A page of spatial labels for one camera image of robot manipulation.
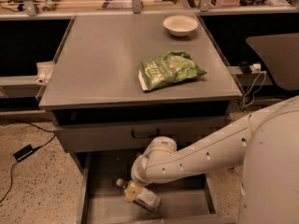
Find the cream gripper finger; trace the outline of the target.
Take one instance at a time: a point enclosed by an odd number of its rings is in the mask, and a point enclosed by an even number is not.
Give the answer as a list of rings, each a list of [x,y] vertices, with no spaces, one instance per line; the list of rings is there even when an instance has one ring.
[[[142,192],[143,189],[144,189],[143,186],[136,184],[134,181],[130,181],[124,192],[125,201],[133,202],[137,198],[137,196]]]

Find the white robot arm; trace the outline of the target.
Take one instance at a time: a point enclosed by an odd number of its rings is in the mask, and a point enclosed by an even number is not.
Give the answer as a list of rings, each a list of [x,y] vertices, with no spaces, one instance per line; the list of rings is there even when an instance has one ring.
[[[154,138],[136,158],[132,179],[163,184],[241,164],[237,224],[299,224],[299,97],[238,119],[181,149]]]

